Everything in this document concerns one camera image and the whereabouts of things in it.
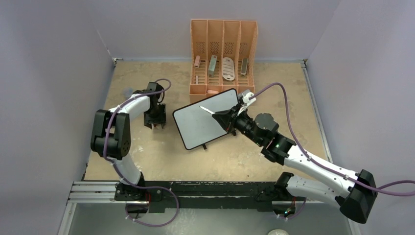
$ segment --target white wall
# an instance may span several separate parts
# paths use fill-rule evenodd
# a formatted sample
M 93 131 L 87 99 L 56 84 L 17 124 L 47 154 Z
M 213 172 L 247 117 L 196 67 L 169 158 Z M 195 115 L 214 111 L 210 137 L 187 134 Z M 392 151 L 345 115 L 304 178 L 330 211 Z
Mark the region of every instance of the white wall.
M 190 59 L 191 19 L 257 20 L 256 58 L 308 58 L 340 0 L 85 0 L 113 57 Z
M 0 32 L 0 233 L 56 234 L 111 58 L 79 0 L 2 0 Z
M 378 186 L 415 179 L 414 22 L 415 1 L 342 0 L 308 63 L 333 160 Z M 414 211 L 379 195 L 362 233 L 413 235 Z

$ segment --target small pink object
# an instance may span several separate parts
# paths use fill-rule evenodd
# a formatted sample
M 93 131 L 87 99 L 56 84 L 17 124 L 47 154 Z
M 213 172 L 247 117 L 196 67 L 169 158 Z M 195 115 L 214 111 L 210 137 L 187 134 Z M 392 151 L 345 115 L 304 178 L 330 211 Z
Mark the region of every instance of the small pink object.
M 208 94 L 219 94 L 218 91 L 214 91 L 214 90 L 207 90 L 206 91 Z
M 199 64 L 200 64 L 200 56 L 196 56 L 194 67 L 199 68 Z

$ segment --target orange shelf organizer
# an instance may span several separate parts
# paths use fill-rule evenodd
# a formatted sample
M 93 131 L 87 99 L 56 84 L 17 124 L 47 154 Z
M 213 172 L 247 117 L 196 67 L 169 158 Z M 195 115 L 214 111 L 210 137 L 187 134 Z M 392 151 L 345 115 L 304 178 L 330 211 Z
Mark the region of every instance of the orange shelf organizer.
M 222 92 L 236 89 L 238 93 L 241 93 L 249 89 L 255 92 L 253 70 L 257 38 L 256 21 L 191 20 L 190 103 L 213 95 L 208 94 L 207 90 Z M 216 55 L 218 59 L 214 76 L 209 77 L 208 68 L 212 55 Z M 199 68 L 193 66 L 196 56 L 200 56 Z M 234 61 L 235 79 L 233 81 L 222 78 L 224 57 L 229 57 Z M 243 58 L 248 58 L 248 71 L 244 76 L 241 75 Z

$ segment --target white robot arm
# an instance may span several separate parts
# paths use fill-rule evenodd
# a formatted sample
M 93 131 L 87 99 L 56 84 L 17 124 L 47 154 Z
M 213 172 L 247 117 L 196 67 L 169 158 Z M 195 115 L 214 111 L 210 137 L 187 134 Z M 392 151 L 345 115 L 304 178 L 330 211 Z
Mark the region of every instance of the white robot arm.
M 163 87 L 157 82 L 150 82 L 146 90 L 134 92 L 128 99 L 130 102 L 125 103 L 122 107 L 98 110 L 95 113 L 91 149 L 103 157 L 105 130 L 111 115 L 116 112 L 113 121 L 114 132 L 110 133 L 107 140 L 107 158 L 116 165 L 124 177 L 120 179 L 120 182 L 125 185 L 128 184 L 127 181 L 137 185 L 141 178 L 141 172 L 129 154 L 131 146 L 130 122 L 144 114 L 145 126 L 149 128 L 154 128 L 157 125 L 164 127 L 166 123 L 165 105 L 159 103 L 161 94 L 152 94 L 161 90 Z
M 365 170 L 357 173 L 329 163 L 309 152 L 304 155 L 301 146 L 278 132 L 279 125 L 267 113 L 252 119 L 247 107 L 255 101 L 251 92 L 243 93 L 239 103 L 230 110 L 208 113 L 228 133 L 239 130 L 258 146 L 269 161 L 297 169 L 316 180 L 303 179 L 292 173 L 284 172 L 277 184 L 295 197 L 307 197 L 340 208 L 348 218 L 365 223 L 376 199 L 377 192 L 353 182 L 359 181 L 375 188 L 373 175 Z

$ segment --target beige table surface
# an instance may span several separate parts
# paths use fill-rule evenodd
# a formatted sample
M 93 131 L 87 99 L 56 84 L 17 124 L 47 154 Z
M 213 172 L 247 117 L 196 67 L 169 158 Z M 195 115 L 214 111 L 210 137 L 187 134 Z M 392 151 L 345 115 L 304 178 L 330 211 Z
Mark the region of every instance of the beige table surface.
M 168 78 L 172 87 L 166 92 L 167 124 L 164 129 L 143 126 L 143 115 L 131 123 L 130 153 L 146 180 L 166 181 L 276 181 L 281 172 L 289 171 L 307 177 L 295 169 L 265 159 L 248 138 L 238 133 L 207 144 L 207 150 L 184 148 L 172 117 L 174 110 L 189 104 L 190 62 L 121 61 L 105 102 L 105 109 L 122 103 L 124 88 L 142 90 L 149 81 Z M 298 63 L 255 63 L 256 91 L 272 82 L 281 82 L 288 94 L 290 119 L 295 134 L 310 152 L 326 159 L 321 133 L 302 68 Z M 248 114 L 270 113 L 279 124 L 279 132 L 292 139 L 285 117 L 282 91 L 275 86 L 258 96 Z M 85 180 L 118 180 L 111 167 L 98 154 L 91 152 Z

